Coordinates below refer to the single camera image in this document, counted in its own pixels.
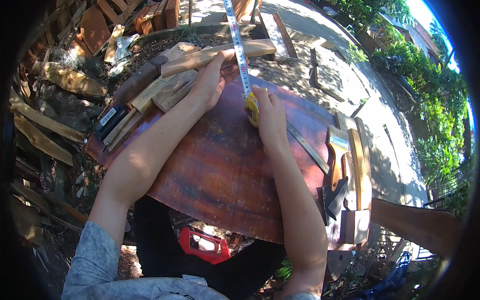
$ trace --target person's right hand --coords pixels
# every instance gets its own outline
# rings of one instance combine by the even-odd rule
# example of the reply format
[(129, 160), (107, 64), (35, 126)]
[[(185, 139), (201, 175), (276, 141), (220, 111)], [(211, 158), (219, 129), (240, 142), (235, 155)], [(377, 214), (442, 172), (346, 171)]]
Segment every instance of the person's right hand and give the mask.
[(287, 118), (285, 107), (278, 97), (257, 85), (252, 91), (258, 101), (258, 132), (264, 144), (265, 154), (273, 155), (290, 150), (287, 138)]

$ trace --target person's arm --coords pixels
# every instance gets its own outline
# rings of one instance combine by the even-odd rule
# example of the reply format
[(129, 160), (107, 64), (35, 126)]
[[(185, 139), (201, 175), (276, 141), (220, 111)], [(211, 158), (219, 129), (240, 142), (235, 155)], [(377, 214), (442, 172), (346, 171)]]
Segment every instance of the person's arm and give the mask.
[(252, 89), (260, 111), (260, 138), (272, 163), (280, 200), (285, 250), (293, 267), (282, 296), (321, 296), (328, 246), (325, 224), (290, 150), (283, 104), (264, 89), (255, 85)]
[(226, 84), (239, 75), (234, 50), (221, 51), (199, 70), (190, 93), (130, 143), (111, 164), (88, 218), (122, 245), (128, 208), (152, 186), (175, 147), (218, 102)]

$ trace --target person's hand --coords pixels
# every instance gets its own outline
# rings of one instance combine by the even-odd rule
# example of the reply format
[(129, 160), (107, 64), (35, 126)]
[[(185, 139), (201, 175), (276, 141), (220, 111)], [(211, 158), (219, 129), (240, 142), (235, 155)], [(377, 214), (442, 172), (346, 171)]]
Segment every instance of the person's hand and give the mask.
[(290, 150), (287, 138), (285, 107), (278, 97), (257, 85), (252, 91), (258, 101), (258, 132), (265, 154), (271, 158), (278, 151)]
[(204, 101), (206, 111), (217, 104), (225, 86), (240, 75), (237, 61), (231, 60), (234, 56), (234, 49), (220, 51), (206, 67), (198, 70), (191, 93)]

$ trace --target gray sweater sleeve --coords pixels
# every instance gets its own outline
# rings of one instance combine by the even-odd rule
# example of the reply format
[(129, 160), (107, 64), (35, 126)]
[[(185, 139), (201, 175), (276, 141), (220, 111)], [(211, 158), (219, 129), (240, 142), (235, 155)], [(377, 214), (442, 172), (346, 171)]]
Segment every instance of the gray sweater sleeve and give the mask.
[(114, 281), (119, 257), (120, 250), (113, 238), (99, 225), (88, 221), (65, 277), (62, 298), (71, 298), (87, 286)]

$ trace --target person's left hand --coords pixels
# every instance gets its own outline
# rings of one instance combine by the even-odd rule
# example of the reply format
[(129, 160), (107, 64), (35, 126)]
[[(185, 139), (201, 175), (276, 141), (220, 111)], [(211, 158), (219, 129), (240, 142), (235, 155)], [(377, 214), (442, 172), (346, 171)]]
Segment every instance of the person's left hand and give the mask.
[(198, 70), (191, 93), (205, 102), (206, 111), (217, 104), (225, 86), (240, 75), (237, 61), (231, 60), (234, 56), (234, 49), (220, 51), (206, 67)]

